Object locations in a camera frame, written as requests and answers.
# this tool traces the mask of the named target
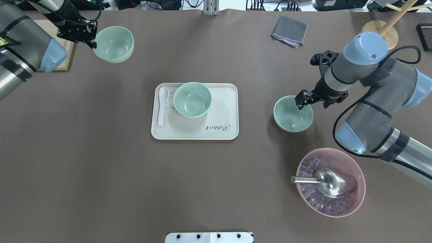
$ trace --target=white tray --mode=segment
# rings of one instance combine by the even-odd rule
[[[186,118],[174,107],[174,92],[183,83],[162,83],[156,87],[153,102],[152,135],[160,140],[231,140],[238,135],[238,94],[230,83],[203,83],[212,94],[208,112],[199,118]],[[159,89],[168,88],[163,125],[158,126]]]

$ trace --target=brown tabletop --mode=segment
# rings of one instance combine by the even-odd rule
[[[135,37],[127,61],[106,63],[81,43],[68,71],[38,72],[0,102],[0,241],[162,243],[168,232],[219,230],[254,232],[260,243],[430,242],[432,191],[379,160],[354,158],[366,197],[344,218],[311,210],[289,182],[305,154],[338,148],[333,122],[366,88],[357,83],[326,110],[313,105],[301,133],[272,117],[280,97],[315,86],[313,54],[341,52],[363,24],[392,14],[104,11],[99,30],[121,25]],[[309,23],[304,46],[270,37],[281,15]],[[421,46],[415,27],[431,22],[430,13],[407,13],[395,25],[397,46]],[[431,63],[422,51],[413,67],[432,77]],[[189,81],[237,86],[237,138],[153,138],[156,86]],[[430,147],[431,106],[429,97],[401,108],[391,123]]]

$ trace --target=light green bowl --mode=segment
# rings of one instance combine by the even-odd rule
[[[314,113],[310,105],[299,110],[295,104],[295,96],[285,96],[274,105],[273,117],[282,130],[299,132],[306,130],[312,124]]]
[[[110,26],[101,30],[95,38],[96,56],[109,63],[126,61],[133,53],[132,33],[122,26]]]
[[[174,93],[175,109],[188,118],[203,116],[209,110],[211,103],[212,95],[201,83],[185,83]]]

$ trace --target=ice cubes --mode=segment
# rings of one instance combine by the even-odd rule
[[[317,168],[334,168],[334,165],[324,154],[308,155],[301,163],[299,176],[312,177]],[[340,198],[330,198],[321,193],[315,184],[300,183],[300,191],[306,201],[318,211],[327,215],[338,215],[345,212],[351,205],[353,194],[347,194]]]

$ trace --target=pink bowl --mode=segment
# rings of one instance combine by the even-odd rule
[[[318,148],[306,154],[306,156],[302,159],[302,162],[299,164],[299,167],[297,168],[297,172],[295,175],[299,176],[300,166],[305,162],[305,158],[307,156],[318,154],[318,153],[322,153],[327,158],[329,158],[332,164],[334,165],[335,169],[343,173],[346,173],[348,175],[352,175],[357,180],[357,188],[353,192],[353,197],[351,198],[351,205],[349,208],[347,208],[345,212],[339,213],[337,215],[329,215],[329,214],[322,213],[308,203],[308,201],[305,199],[305,197],[303,196],[300,190],[299,184],[296,184],[300,197],[314,211],[328,217],[345,217],[354,213],[360,207],[360,205],[363,203],[363,200],[365,199],[366,182],[362,170],[348,154],[334,148]]]

